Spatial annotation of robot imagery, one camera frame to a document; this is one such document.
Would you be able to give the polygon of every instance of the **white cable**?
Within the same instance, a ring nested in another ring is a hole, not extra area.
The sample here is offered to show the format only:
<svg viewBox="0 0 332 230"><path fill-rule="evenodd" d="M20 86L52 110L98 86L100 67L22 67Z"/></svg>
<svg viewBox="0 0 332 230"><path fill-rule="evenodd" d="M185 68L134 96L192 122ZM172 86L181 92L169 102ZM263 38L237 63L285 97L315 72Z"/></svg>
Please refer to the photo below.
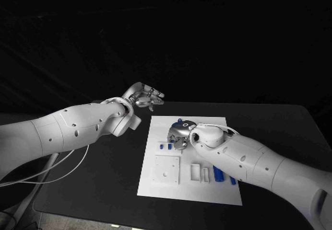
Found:
<svg viewBox="0 0 332 230"><path fill-rule="evenodd" d="M0 187L9 186L9 185L16 184L16 183L20 183L22 181L26 181L26 180L32 179L33 177L39 176L41 174L44 174L45 172L48 172L70 157L70 155L72 154L74 151L75 150L72 150L71 153L65 156L65 158L54 166L51 166L48 169L45 169L45 171L42 171L41 173L35 174L33 176L29 176L28 178L22 179L22 180L2 183Z"/></svg>
<svg viewBox="0 0 332 230"><path fill-rule="evenodd" d="M240 134L240 133L238 133L231 127L228 127L228 126L214 125L214 124L205 124L205 123L199 123L199 125L223 127L223 128L230 129L236 134Z"/></svg>
<svg viewBox="0 0 332 230"><path fill-rule="evenodd" d="M77 165L77 167L72 169L72 171L65 175L65 176L62 176L61 178L58 178L57 180L54 180L54 181L48 181L48 182L31 182L31 181L23 181L23 182L20 182L20 183L29 183L29 184L46 184L46 183L51 183L51 182L55 182L55 181L58 181L59 179L62 179L64 177L67 177L72 172L74 172L74 170L78 168L78 166L81 165L81 163L83 163L83 161L84 161L84 158L85 158L85 156L87 156L87 153L88 153L88 148L87 148L87 151L85 151L85 155L83 156L83 159L81 159L81 161L80 161L80 163L78 163L78 165Z"/></svg>

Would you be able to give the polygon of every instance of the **robotic hand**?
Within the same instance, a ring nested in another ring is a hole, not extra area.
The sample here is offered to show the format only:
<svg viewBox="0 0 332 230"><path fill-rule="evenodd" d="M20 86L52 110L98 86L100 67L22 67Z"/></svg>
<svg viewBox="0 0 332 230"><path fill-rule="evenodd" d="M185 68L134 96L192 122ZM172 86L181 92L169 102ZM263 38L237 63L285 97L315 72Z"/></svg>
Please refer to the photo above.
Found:
<svg viewBox="0 0 332 230"><path fill-rule="evenodd" d="M332 230L331 172L287 159L227 126L179 120L169 129L168 141L172 140L178 150L191 143L198 155L233 178L285 198L316 230Z"/></svg>
<svg viewBox="0 0 332 230"><path fill-rule="evenodd" d="M0 126L0 180L22 164L49 154L80 149L103 135L121 136L142 120L133 106L163 104L163 94L137 82L123 94L101 103L65 108L45 117Z"/></svg>

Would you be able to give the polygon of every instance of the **white plate with holes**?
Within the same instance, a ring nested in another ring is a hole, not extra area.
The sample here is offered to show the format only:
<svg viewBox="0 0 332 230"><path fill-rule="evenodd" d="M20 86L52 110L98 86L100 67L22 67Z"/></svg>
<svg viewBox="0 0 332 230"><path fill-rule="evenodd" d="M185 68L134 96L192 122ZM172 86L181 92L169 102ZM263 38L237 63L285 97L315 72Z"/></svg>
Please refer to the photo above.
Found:
<svg viewBox="0 0 332 230"><path fill-rule="evenodd" d="M156 156L153 182L179 185L181 157Z"/></svg>

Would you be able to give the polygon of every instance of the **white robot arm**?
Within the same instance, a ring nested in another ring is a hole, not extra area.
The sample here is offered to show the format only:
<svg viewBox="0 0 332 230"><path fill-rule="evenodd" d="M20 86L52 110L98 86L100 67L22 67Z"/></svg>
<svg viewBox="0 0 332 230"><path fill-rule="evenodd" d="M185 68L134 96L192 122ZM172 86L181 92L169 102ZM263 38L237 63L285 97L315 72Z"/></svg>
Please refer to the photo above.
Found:
<svg viewBox="0 0 332 230"><path fill-rule="evenodd" d="M168 140L182 150L191 143L198 155L233 178L285 198L316 230L332 229L332 173L279 155L259 141L230 135L218 125L181 121Z"/></svg>
<svg viewBox="0 0 332 230"><path fill-rule="evenodd" d="M163 104L163 94L137 82L123 94L101 103L65 108L45 117L0 126L0 180L22 164L49 154L80 149L103 135L136 130L140 118L133 106Z"/></svg>

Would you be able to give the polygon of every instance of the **black table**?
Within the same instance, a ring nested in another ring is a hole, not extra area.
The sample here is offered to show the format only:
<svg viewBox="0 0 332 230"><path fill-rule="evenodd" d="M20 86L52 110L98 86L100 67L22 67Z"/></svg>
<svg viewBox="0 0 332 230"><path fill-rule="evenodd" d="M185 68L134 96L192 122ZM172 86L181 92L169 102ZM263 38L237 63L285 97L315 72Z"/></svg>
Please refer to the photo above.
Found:
<svg viewBox="0 0 332 230"><path fill-rule="evenodd" d="M166 102L153 113L136 108L136 114L143 120L137 130L129 129L119 138L103 136L74 173L44 185L33 204L36 211L149 230L312 229L285 199L243 182L243 206L136 195L152 115L225 117L228 126L280 155L331 172L332 150L305 107ZM48 180L75 167L85 148L57 166Z"/></svg>

